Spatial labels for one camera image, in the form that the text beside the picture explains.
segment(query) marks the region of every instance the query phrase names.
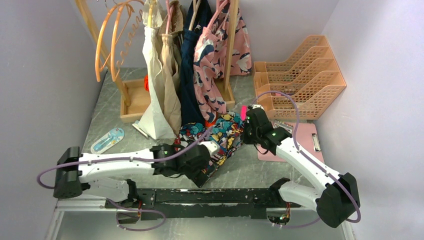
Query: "white cloth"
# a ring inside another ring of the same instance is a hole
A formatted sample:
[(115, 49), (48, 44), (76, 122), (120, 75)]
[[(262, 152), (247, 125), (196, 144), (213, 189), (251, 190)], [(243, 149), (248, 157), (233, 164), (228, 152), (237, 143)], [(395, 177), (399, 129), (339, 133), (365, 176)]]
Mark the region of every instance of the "white cloth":
[[(155, 9), (159, 11), (161, 9), (159, 2), (157, 2), (157, 6)], [(146, 11), (147, 13), (149, 12), (149, 5), (147, 5), (147, 10), (143, 9), (144, 13)], [(154, 12), (152, 15), (161, 16), (158, 12)], [(145, 17), (147, 18), (148, 14), (146, 16), (143, 14), (143, 23), (146, 22), (147, 24), (147, 21), (144, 21)], [(162, 43), (158, 41), (157, 36), (162, 22), (162, 17), (160, 19), (152, 17), (152, 27), (146, 26), (144, 28), (143, 55), (147, 63), (150, 105), (141, 116), (138, 127), (153, 139), (173, 139), (176, 137), (174, 131), (164, 117), (165, 85), (162, 76), (162, 63), (159, 60), (158, 53), (158, 49), (162, 48)]]

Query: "pink hanger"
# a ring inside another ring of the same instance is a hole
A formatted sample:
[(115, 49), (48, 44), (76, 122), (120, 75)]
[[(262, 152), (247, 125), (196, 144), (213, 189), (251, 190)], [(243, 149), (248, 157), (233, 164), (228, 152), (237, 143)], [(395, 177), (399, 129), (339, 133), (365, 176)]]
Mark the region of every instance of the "pink hanger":
[(217, 17), (220, 15), (221, 11), (225, 8), (225, 6), (228, 4), (229, 0), (224, 0), (220, 4), (220, 0), (216, 0), (216, 11), (215, 14), (212, 16), (212, 19), (210, 19), (209, 24), (207, 25), (207, 28), (212, 28), (212, 24), (214, 24)]
[(165, 34), (168, 34), (170, 30), (170, 23), (172, 18), (172, 13), (174, 11), (174, 5), (170, 7), (170, 0), (166, 0), (166, 11), (168, 12), (168, 21), (166, 21), (166, 30)]

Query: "wooden hanger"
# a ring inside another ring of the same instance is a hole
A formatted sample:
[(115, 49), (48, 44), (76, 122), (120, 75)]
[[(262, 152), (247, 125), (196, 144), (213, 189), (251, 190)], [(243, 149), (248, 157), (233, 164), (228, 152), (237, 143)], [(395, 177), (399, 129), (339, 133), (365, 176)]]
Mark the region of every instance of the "wooden hanger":
[(188, 27), (188, 30), (190, 30), (190, 31), (193, 29), (193, 25), (195, 24), (195, 19), (196, 19), (196, 15), (198, 13), (200, 2), (201, 2), (201, 0), (197, 0), (197, 1), (193, 0), (193, 16), (191, 17), (190, 25)]
[(157, 6), (156, 0), (151, 0), (149, 8), (148, 8), (148, 17), (147, 17), (147, 27), (149, 28), (152, 27), (152, 14), (156, 6)]

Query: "red object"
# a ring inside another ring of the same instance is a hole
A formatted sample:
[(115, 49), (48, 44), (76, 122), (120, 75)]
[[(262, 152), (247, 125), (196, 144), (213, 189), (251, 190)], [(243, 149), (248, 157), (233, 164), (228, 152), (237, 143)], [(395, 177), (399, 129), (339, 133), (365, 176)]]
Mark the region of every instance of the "red object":
[(149, 76), (146, 75), (144, 77), (144, 89), (148, 92), (149, 91)]
[(215, 125), (215, 123), (217, 122), (217, 120), (215, 119), (215, 121), (213, 121), (213, 122), (208, 122), (207, 120), (206, 121), (204, 121), (204, 126), (206, 127), (206, 128), (209, 128), (210, 126), (213, 126), (213, 125)]

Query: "lavender wall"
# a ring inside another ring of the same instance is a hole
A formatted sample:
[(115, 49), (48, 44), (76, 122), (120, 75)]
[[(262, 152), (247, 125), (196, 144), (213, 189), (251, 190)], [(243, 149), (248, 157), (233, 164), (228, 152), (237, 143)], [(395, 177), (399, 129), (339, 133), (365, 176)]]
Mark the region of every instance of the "lavender wall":
[(40, 240), (56, 199), (36, 175), (84, 143), (95, 50), (70, 1), (3, 1), (0, 23), (0, 239)]
[(317, 121), (325, 161), (358, 181), (358, 240), (424, 236), (424, 3), (340, 0), (323, 34), (347, 88)]
[[(240, 0), (240, 9), (247, 29), (250, 34), (250, 47), (254, 61), (284, 61), (298, 47), (305, 37), (311, 34), (320, 34), (330, 18), (339, 0)], [(107, 6), (114, 6), (112, 0), (106, 0)], [(165, 7), (165, 0), (160, 0)], [(192, 0), (180, 0), (187, 11)], [(216, 1), (208, 0), (213, 11), (216, 9)], [(108, 9), (103, 0), (88, 0), (87, 4), (96, 20), (98, 27), (103, 24)], [(139, 3), (133, 3), (138, 11)], [(122, 14), (122, 20), (128, 15)], [(113, 26), (116, 14), (111, 17), (110, 23), (105, 30), (104, 42), (110, 50)], [(136, 37), (131, 45), (131, 52), (125, 57), (126, 67), (145, 67), (143, 58), (144, 25), (136, 32)], [(128, 31), (124, 31), (120, 42), (117, 44), (117, 53), (124, 49), (124, 41), (128, 39)]]

